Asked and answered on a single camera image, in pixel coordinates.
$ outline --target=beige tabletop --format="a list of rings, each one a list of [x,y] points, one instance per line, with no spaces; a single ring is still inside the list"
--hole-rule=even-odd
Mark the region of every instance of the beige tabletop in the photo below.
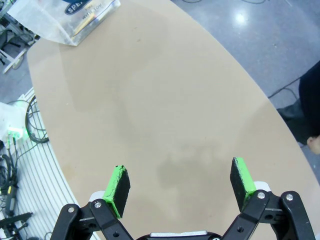
[[[150,232],[223,234],[239,214],[231,161],[297,191],[315,233],[320,187],[298,144],[240,64],[169,0],[122,0],[79,46],[41,39],[28,52],[55,155],[78,202],[115,165],[131,189],[122,223]],[[252,239],[276,239],[261,224]]]

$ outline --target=electrical cable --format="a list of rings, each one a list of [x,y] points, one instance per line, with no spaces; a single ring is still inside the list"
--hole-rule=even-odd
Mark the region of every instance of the electrical cable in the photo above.
[[[10,148],[8,148],[7,151],[8,151],[8,154],[9,154],[10,161],[11,161],[11,166],[14,168],[14,167],[15,167],[15,165],[14,165],[14,159],[13,159],[13,157],[12,157],[12,155],[11,155]]]
[[[10,179],[11,179],[11,159],[7,155],[3,154],[0,157],[0,162],[2,162],[2,160],[5,162],[6,167],[1,166],[0,189],[1,189],[1,191],[3,191],[3,190],[6,191],[10,185]]]
[[[298,77],[297,79],[291,81],[291,82],[288,83],[287,85],[279,88],[279,89],[276,90],[274,93],[272,93],[270,96],[268,96],[268,99],[270,99],[270,98],[272,98],[273,96],[277,95],[277,94],[280,93],[283,89],[287,89],[287,90],[288,90],[288,89],[289,89],[288,87],[289,87],[291,84],[295,83],[296,81],[300,80],[300,78],[301,78],[301,76]]]
[[[47,236],[48,236],[49,234],[52,234],[52,232],[51,232],[51,231],[48,231],[48,232],[44,235],[43,240],[47,240]]]
[[[25,128],[26,128],[26,131],[27,131],[31,141],[33,141],[33,142],[35,142],[37,144],[44,144],[44,143],[49,141],[49,138],[46,137],[46,133],[44,133],[43,137],[36,137],[35,134],[33,133],[32,129],[31,129],[31,128],[34,128],[35,130],[37,130],[38,135],[40,135],[39,131],[43,131],[43,132],[46,131],[45,129],[40,129],[40,128],[37,127],[35,118],[33,117],[34,113],[38,113],[39,112],[37,107],[35,107],[35,111],[33,111],[33,106],[36,106],[36,103],[37,103],[36,102],[36,96],[33,96],[33,98],[29,102],[28,107],[26,109]],[[30,121],[31,117],[33,117],[35,126]]]
[[[18,166],[18,151],[17,151],[17,143],[16,143],[15,137],[13,137],[13,145],[14,145],[14,151],[15,151],[15,165],[14,165],[14,167],[17,168],[17,166]]]
[[[262,1],[249,1],[249,0],[241,0],[242,2],[248,3],[248,4],[263,4],[266,0],[262,0]]]
[[[201,2],[202,0],[195,0],[195,1],[192,1],[192,0],[182,0],[182,1],[185,2],[185,3],[188,3],[188,4],[196,4],[196,3]]]
[[[25,155],[26,153],[30,152],[32,149],[34,149],[39,143],[35,144],[33,147],[29,148],[29,150],[25,151],[24,153],[20,154],[17,158],[17,160],[19,158],[21,158],[23,155]]]
[[[6,203],[6,199],[4,197],[1,199],[0,208],[4,208],[3,203]]]
[[[9,104],[13,104],[13,103],[16,103],[16,102],[25,102],[25,103],[29,104],[29,102],[26,101],[26,100],[14,100],[14,101],[7,102],[6,104],[9,105]]]
[[[16,210],[17,210],[18,215],[20,215],[18,199],[16,199]],[[26,230],[26,226],[23,227],[23,230],[25,232],[25,239],[28,239],[28,232]]]
[[[297,95],[295,94],[295,92],[292,89],[285,87],[283,90],[288,90],[289,92],[291,92],[293,94],[295,100],[298,100]]]

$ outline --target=clear plastic bag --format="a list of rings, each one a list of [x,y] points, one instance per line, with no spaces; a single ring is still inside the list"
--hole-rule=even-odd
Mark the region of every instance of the clear plastic bag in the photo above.
[[[18,0],[9,14],[40,37],[77,46],[119,0]]]

